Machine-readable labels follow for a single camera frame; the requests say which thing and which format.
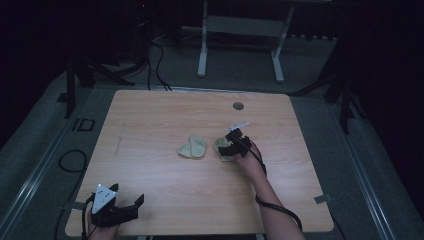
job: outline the black wire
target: black wire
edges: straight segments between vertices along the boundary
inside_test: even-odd
[[[63,159],[65,158],[65,156],[67,156],[68,154],[73,153],[73,152],[80,153],[83,156],[84,166],[79,170],[67,169],[63,166]],[[60,156],[60,158],[59,158],[60,169],[62,169],[65,172],[69,172],[69,173],[80,173],[80,176],[79,176],[78,181],[76,182],[74,188],[72,189],[71,193],[69,194],[66,202],[62,205],[62,209],[61,209],[60,214],[59,214],[59,216],[56,220],[56,225],[55,225],[55,228],[54,228],[54,235],[53,235],[54,240],[58,239],[57,232],[58,232],[60,220],[62,219],[63,213],[65,212],[65,206],[66,206],[67,203],[69,203],[71,201],[72,196],[75,194],[76,189],[81,184],[84,173],[87,170],[87,166],[88,166],[87,155],[85,155],[85,153],[83,151],[78,150],[78,149],[69,150],[69,151],[65,152],[64,154],[62,154],[62,156]]]
[[[337,228],[339,229],[340,234],[342,235],[343,240],[346,240],[346,235],[343,232],[343,229],[340,227],[340,224],[337,222],[337,220],[334,218],[333,214],[330,212],[331,219],[333,219],[334,223],[336,224]]]
[[[87,211],[87,206],[88,206],[88,204],[91,202],[91,201],[94,201],[94,193],[85,201],[85,203],[84,203],[84,207],[82,208],[82,233],[81,233],[81,238],[82,238],[82,240],[87,240],[88,238],[87,238],[87,230],[86,230],[86,227],[85,227],[85,214],[86,214],[86,211]]]
[[[169,91],[172,91],[171,86],[169,86],[168,83],[166,83],[165,81],[163,81],[163,79],[159,75],[159,65],[160,65],[160,63],[162,61],[162,58],[163,58],[163,48],[161,46],[159,46],[158,44],[154,43],[154,42],[152,42],[152,45],[160,49],[159,61],[156,64],[156,71],[155,71],[156,72],[156,76],[157,76],[158,80],[162,83],[162,85],[165,87],[165,90],[166,91],[168,91],[168,90]]]
[[[264,162],[263,162],[263,160],[262,160],[262,154],[261,154],[261,151],[259,151],[259,148],[258,148],[258,146],[256,146],[256,144],[252,141],[252,140],[250,140],[250,142],[256,147],[256,149],[258,150],[258,154],[259,154],[259,156],[258,155],[256,155],[256,153],[255,152],[253,152],[249,147],[247,147],[246,145],[244,145],[244,143],[242,143],[240,140],[238,140],[237,138],[232,138],[233,140],[235,140],[235,141],[237,141],[238,143],[240,143],[240,145],[242,145],[245,149],[247,149],[250,153],[252,153],[253,154],[253,156],[256,158],[256,160],[259,162],[259,164],[261,165],[261,167],[262,167],[262,170],[264,171],[264,173],[265,173],[265,176],[267,175],[267,171],[266,171],[266,166],[265,166],[265,164],[264,164]]]
[[[96,231],[97,225],[94,227],[93,231],[88,235],[87,240],[90,239],[91,235],[93,235],[94,231]]]

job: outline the forearm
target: forearm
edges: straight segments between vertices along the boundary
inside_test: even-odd
[[[255,176],[252,183],[261,201],[284,207],[265,174]],[[259,209],[267,239],[304,239],[292,217],[262,205]]]

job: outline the metal stand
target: metal stand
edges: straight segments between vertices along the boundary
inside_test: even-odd
[[[208,57],[207,33],[222,32],[232,34],[248,34],[257,36],[278,37],[279,43],[275,50],[271,51],[272,64],[274,66],[275,79],[277,82],[284,81],[281,69],[280,54],[287,36],[287,30],[293,16],[294,7],[290,7],[286,20],[272,21],[260,19],[247,19],[235,17],[223,17],[208,15],[208,1],[203,2],[203,27],[202,27],[202,48],[200,50],[199,68],[197,75],[206,75],[206,62]]]

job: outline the wooden table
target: wooden table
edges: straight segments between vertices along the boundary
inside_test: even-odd
[[[233,103],[241,102],[243,110]],[[225,128],[248,121],[242,132],[262,152],[268,178],[304,231],[333,228],[311,158],[286,95],[228,92],[118,91],[76,201],[97,184],[119,183],[116,205],[145,194],[139,218],[121,225],[121,235],[262,233],[255,193],[239,167],[222,162],[213,148]],[[191,134],[207,141],[201,160],[180,157]],[[66,233],[81,234],[81,211],[72,210]]]

